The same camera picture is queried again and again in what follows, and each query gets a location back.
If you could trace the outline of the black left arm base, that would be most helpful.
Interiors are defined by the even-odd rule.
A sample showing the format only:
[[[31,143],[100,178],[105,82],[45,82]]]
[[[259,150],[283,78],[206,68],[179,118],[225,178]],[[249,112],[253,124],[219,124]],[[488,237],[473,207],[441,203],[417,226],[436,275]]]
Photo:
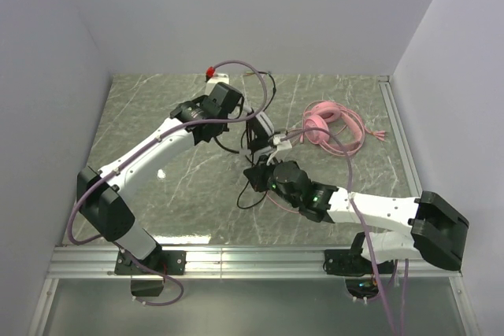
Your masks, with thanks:
[[[128,252],[119,251],[114,275],[129,276],[130,291],[136,299],[159,297],[169,283],[180,289],[179,295],[170,302],[178,301],[184,293],[182,282],[177,276],[185,273],[186,252],[156,248],[143,260],[136,260]]]

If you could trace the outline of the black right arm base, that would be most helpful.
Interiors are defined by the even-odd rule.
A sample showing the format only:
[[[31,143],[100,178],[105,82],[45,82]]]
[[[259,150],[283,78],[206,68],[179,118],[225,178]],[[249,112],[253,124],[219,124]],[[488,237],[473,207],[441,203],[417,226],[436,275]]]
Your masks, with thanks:
[[[379,297],[372,263],[349,249],[326,249],[322,268],[327,275],[344,278],[346,291],[353,300],[370,301]]]

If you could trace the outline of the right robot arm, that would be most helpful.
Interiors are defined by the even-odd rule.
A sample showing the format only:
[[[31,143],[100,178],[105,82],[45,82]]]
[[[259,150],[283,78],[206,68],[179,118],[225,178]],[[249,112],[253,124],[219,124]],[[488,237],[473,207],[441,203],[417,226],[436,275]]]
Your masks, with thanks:
[[[243,174],[254,191],[274,192],[315,223],[379,228],[354,240],[368,262],[423,259],[445,271],[461,269],[469,221],[435,192],[409,198],[349,192],[313,181],[294,161],[259,163]]]

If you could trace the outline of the white and black headphones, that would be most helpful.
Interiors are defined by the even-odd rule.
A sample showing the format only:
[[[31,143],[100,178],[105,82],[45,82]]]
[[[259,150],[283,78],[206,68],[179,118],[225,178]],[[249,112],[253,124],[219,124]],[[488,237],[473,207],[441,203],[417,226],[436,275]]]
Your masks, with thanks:
[[[245,123],[243,137],[246,138],[246,145],[241,146],[239,150],[230,149],[221,144],[217,137],[213,141],[224,151],[240,156],[244,156],[251,166],[256,163],[256,157],[271,153],[272,137],[275,134],[275,128],[270,118],[264,111],[259,112],[254,118]]]

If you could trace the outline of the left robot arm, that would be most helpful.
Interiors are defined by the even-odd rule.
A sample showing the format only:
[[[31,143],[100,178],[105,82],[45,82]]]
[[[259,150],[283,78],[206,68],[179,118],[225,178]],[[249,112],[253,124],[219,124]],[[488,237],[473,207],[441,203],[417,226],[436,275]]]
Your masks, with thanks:
[[[200,142],[227,130],[228,116],[243,106],[243,95],[219,82],[209,94],[178,104],[149,137],[96,172],[78,175],[79,212],[98,235],[115,242],[136,260],[156,260],[158,243],[128,206],[136,190],[159,168]]]

